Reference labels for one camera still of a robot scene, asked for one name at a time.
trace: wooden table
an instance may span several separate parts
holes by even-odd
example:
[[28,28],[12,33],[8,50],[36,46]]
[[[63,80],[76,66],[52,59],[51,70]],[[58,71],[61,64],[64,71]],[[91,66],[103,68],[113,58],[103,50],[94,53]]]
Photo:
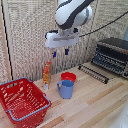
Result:
[[[51,76],[49,90],[43,89],[42,79],[34,82],[52,102],[37,128],[109,128],[128,100],[127,79],[116,77],[104,84],[78,67],[67,71],[77,76],[71,99],[62,99],[58,93],[62,72]],[[13,128],[1,105],[0,128]]]

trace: black cable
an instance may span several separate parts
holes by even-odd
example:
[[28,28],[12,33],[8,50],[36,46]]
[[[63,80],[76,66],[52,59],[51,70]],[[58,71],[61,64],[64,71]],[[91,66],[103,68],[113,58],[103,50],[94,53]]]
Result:
[[118,17],[117,19],[115,19],[114,21],[111,21],[110,23],[108,23],[108,24],[102,26],[101,28],[98,28],[97,30],[94,30],[93,32],[87,33],[87,34],[85,34],[85,35],[81,35],[81,36],[79,36],[79,37],[86,36],[86,35],[89,35],[89,34],[92,34],[92,33],[94,33],[94,32],[99,31],[100,29],[102,29],[102,28],[104,28],[104,27],[106,27],[106,26],[108,26],[108,25],[114,23],[115,21],[119,20],[121,17],[123,17],[123,16],[126,15],[127,13],[128,13],[128,11],[125,12],[125,13],[124,13],[123,15],[121,15],[120,17]]

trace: red plastic basket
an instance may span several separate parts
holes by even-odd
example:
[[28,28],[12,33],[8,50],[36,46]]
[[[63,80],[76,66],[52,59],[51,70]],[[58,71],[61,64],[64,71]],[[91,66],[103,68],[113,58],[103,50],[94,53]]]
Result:
[[46,115],[51,101],[26,77],[0,85],[0,102],[16,128],[35,128]]

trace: electronic equipment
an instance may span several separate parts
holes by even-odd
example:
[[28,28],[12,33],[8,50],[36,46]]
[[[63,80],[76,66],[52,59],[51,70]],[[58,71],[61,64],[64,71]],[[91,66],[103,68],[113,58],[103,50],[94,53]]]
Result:
[[91,62],[128,78],[128,41],[113,37],[98,41]]

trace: blue cup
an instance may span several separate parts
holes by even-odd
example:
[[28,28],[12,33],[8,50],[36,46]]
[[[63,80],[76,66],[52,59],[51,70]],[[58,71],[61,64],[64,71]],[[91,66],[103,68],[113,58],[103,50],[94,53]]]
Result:
[[63,80],[57,83],[58,91],[60,96],[64,99],[70,99],[74,88],[74,83],[70,80]]

